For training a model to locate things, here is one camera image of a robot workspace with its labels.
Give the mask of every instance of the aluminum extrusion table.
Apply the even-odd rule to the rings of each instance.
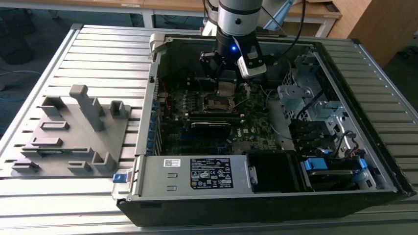
[[[199,35],[191,30],[74,25],[0,141],[0,177],[10,175],[11,162],[20,157],[20,147],[30,141],[31,132],[44,115],[36,107],[43,96],[62,95],[66,102],[75,102],[68,97],[72,84],[86,84],[88,95],[99,97],[102,104],[118,98],[132,106],[119,162],[120,168],[132,167],[150,68],[148,41],[156,32]],[[418,185],[415,110],[361,44],[351,40],[309,40],[326,46],[411,184]],[[379,233],[386,234],[399,229],[418,229],[418,196],[341,219],[139,228],[119,211],[111,191],[111,179],[0,180],[0,234],[196,234],[233,231],[245,234],[283,229],[293,229],[293,234],[303,234],[305,229],[310,229],[311,234],[323,234],[325,231],[351,234],[367,230],[377,233],[381,229]]]

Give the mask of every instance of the barcode sticker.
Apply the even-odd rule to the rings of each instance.
[[[139,4],[122,4],[122,6],[139,7]]]
[[[164,159],[164,167],[180,167],[180,159]]]

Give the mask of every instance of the cable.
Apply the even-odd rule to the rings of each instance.
[[[4,75],[7,75],[7,74],[10,74],[10,73],[36,73],[38,75],[42,75],[42,73],[40,73],[40,72],[36,72],[36,71],[31,71],[31,70],[16,70],[16,71],[7,71],[7,72],[1,73],[0,76],[4,76]]]
[[[347,130],[347,131],[342,134],[342,136],[339,137],[339,139],[338,139],[338,142],[337,142],[337,145],[335,145],[335,150],[334,150],[334,158],[337,158],[337,156],[338,156],[338,150],[339,150],[342,141],[343,141],[346,135],[349,135],[350,133],[353,133],[353,131]]]
[[[277,129],[274,128],[274,126],[271,125],[271,128],[273,128],[273,130],[274,130],[274,132],[281,136],[281,137],[283,137],[283,138],[286,138],[286,139],[289,139],[289,140],[294,140],[293,138],[290,138],[290,137],[286,137],[285,135],[282,135],[278,131],[277,131]]]
[[[274,21],[275,25],[279,27],[279,29],[282,30],[282,32],[286,34],[282,25],[279,24],[279,22],[275,20],[275,18],[273,17],[273,15],[269,13],[269,11],[266,10],[266,8],[262,6],[262,10],[265,11],[265,13],[269,15],[269,17],[271,18],[271,20]]]
[[[183,21],[183,24],[186,24],[186,21],[188,20],[188,16],[186,17],[186,20]]]
[[[354,140],[354,138],[351,138],[351,142],[355,144],[354,148],[350,150],[347,156],[349,157],[353,157],[353,154],[358,151],[359,149],[359,145],[358,145],[358,142]]]
[[[302,17],[301,17],[301,25],[299,25],[299,30],[298,30],[298,34],[297,34],[297,37],[295,37],[295,40],[293,42],[293,44],[290,45],[290,47],[286,49],[286,51],[278,56],[281,57],[282,55],[285,55],[290,50],[291,48],[295,46],[298,40],[299,40],[299,37],[301,37],[301,33],[302,33],[302,27],[303,27],[303,22],[305,22],[305,13],[306,13],[306,0],[302,0]]]
[[[263,86],[262,86],[262,85],[261,85],[261,88],[262,88],[262,91],[263,91],[265,95],[267,96],[267,93],[266,93],[266,91],[265,91],[265,89],[263,89]]]
[[[266,97],[266,108],[267,108],[267,101],[269,101],[269,97],[270,97],[271,92],[274,92],[274,90],[271,90],[271,91],[269,92],[269,95],[267,95],[267,97]]]
[[[207,10],[207,0],[202,0],[202,3],[203,3],[203,18],[206,18],[206,16],[210,17],[208,10]]]
[[[19,102],[19,101],[24,101],[26,99],[3,99],[3,98],[0,98],[0,100],[11,101],[11,102]]]
[[[297,115],[297,118],[295,119],[299,119],[301,115],[303,114],[303,112],[309,109],[309,107],[311,107],[311,105],[315,103],[315,101],[319,99],[319,97],[323,95],[325,91],[321,90],[318,92],[318,94],[314,96],[314,98],[310,100],[310,102],[307,103],[307,105],[301,109],[298,115]]]

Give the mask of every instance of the blue latch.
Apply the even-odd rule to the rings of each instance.
[[[359,162],[361,168],[362,168],[362,169],[366,169],[366,168],[367,168],[367,162],[366,162],[366,160],[365,160],[363,158],[361,158],[358,162]]]
[[[327,170],[327,163],[323,158],[309,158],[305,162],[306,170]]]
[[[127,178],[128,178],[127,174],[116,173],[116,174],[114,174],[112,181],[114,181],[114,183],[126,183]]]

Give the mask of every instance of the warning label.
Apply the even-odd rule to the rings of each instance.
[[[190,178],[192,189],[234,188],[230,159],[191,159]]]

